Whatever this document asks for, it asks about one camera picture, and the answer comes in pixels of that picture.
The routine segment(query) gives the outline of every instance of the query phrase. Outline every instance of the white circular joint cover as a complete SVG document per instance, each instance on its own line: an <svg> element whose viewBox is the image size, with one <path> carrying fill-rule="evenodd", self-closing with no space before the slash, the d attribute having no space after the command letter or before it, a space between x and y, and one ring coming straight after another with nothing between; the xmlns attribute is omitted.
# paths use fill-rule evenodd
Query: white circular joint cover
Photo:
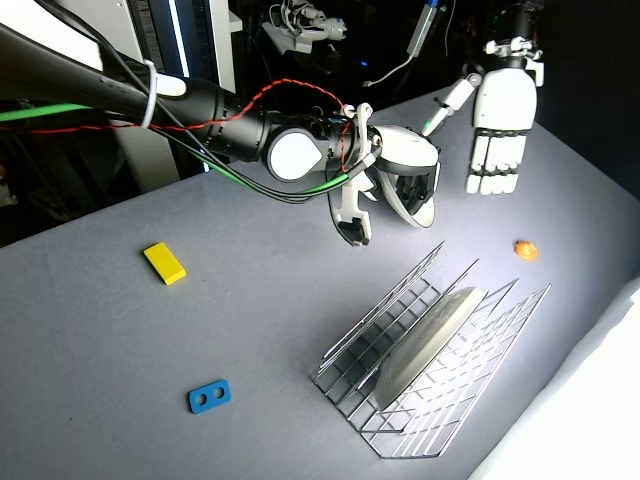
<svg viewBox="0 0 640 480"><path fill-rule="evenodd" d="M291 132L283 135L271 147L271 172L285 181L304 177L322 158L322 152L307 135Z"/></svg>

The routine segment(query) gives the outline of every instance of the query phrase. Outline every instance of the white robotic hand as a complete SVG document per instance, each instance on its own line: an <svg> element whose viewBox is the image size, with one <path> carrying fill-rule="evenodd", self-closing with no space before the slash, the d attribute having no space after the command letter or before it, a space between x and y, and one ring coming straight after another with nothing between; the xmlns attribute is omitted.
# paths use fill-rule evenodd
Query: white robotic hand
<svg viewBox="0 0 640 480"><path fill-rule="evenodd" d="M536 113L536 87L544 82L543 64L538 62L542 51L533 50L530 40L516 37L500 45L491 41L485 52L498 56L504 67L487 73L478 90L466 188L482 195L512 193Z"/></svg>

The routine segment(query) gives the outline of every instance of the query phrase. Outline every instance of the table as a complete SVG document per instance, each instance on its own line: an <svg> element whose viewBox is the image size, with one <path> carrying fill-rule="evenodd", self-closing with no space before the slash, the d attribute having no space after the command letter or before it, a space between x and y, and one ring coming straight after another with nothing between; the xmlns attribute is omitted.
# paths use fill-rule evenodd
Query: table
<svg viewBox="0 0 640 480"><path fill-rule="evenodd" d="M375 120L419 129L433 107ZM640 203L539 125L515 194L464 193L470 125L466 108L434 137L433 227L369 202L368 247L323 199L276 204L209 173L0 250L0 478L465 478L640 263ZM442 240L436 278L480 258L479 282L521 279L511 303L553 287L445 455L380 460L310 375ZM172 287L140 253L159 241L189 272ZM187 392L220 378L233 402L189 413Z"/></svg>

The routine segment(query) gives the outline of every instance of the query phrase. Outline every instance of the gray table surface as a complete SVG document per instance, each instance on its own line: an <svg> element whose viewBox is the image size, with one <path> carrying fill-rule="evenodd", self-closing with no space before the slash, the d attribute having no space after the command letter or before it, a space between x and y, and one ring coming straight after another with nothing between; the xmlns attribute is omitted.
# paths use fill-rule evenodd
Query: gray table surface
<svg viewBox="0 0 640 480"><path fill-rule="evenodd" d="M419 129L432 98L376 120ZM434 226L369 202L366 248L324 199L276 204L205 174L0 250L0 478L468 476L634 273L640 203L537 125L510 196L464 193L469 108L435 142ZM512 253L519 238L536 263ZM478 285L521 279L512 301L553 288L444 456L380 460L310 374L442 240L437 285L480 258ZM172 287L140 253L158 241L189 272ZM189 413L187 392L220 378L233 402Z"/></svg>

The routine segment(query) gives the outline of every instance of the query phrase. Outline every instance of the metal wire dish rack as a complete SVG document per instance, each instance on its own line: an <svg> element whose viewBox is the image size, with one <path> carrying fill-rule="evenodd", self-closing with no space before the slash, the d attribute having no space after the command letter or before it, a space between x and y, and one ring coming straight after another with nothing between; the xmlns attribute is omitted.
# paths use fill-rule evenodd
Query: metal wire dish rack
<svg viewBox="0 0 640 480"><path fill-rule="evenodd" d="M551 285L498 313L518 283L489 293L436 358L386 410L373 401L376 373L402 338L478 263L444 291L425 274L438 245L322 358L314 383L382 458L437 457L460 427Z"/></svg>

